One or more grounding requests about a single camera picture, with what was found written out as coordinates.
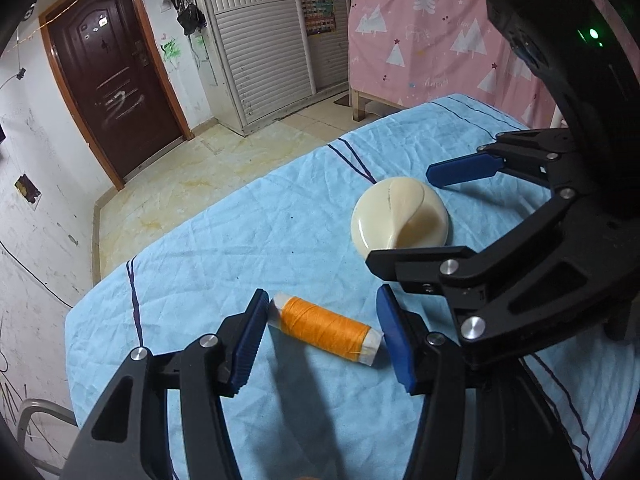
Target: marble floor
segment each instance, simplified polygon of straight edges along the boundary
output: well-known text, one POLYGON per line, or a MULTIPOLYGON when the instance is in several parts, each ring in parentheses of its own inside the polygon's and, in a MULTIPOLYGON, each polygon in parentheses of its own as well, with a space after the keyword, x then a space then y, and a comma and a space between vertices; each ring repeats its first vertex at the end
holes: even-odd
POLYGON ((100 210, 100 275, 236 189, 378 118, 353 121, 349 107, 334 104, 339 97, 246 138, 218 124, 145 168, 100 210))

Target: orange string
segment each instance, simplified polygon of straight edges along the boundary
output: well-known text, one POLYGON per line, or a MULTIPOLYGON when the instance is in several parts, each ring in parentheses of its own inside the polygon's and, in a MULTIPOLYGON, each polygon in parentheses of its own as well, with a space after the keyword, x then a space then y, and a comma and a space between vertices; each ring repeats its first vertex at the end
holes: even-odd
POLYGON ((305 343, 357 361, 370 326, 300 298, 291 298, 280 313, 280 329, 305 343))

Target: door handle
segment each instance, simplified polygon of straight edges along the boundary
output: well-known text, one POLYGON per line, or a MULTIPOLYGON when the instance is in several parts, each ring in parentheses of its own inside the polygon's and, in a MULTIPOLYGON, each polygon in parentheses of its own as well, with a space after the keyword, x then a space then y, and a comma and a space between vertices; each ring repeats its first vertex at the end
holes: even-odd
POLYGON ((134 45, 136 47, 136 50, 135 52, 132 52, 131 55, 138 56, 138 59, 140 60, 140 63, 142 63, 142 66, 147 66, 149 64, 149 57, 146 54, 145 44, 142 40, 137 40, 134 45))

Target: spool of thread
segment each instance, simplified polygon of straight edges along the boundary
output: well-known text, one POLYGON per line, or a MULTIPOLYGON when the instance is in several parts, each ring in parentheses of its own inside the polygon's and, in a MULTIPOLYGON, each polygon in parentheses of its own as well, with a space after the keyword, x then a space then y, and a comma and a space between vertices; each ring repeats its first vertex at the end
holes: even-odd
POLYGON ((269 324, 309 345, 371 366, 382 332, 321 306, 278 292, 271 301, 269 324))

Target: green scribble on wall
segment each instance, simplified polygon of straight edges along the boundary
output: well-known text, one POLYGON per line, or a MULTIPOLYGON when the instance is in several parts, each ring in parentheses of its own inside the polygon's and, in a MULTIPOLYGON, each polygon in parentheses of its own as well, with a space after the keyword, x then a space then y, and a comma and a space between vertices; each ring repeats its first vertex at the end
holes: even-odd
POLYGON ((162 49, 162 60, 164 62, 171 62, 182 54, 175 38, 171 38, 166 43, 161 44, 160 48, 162 49))

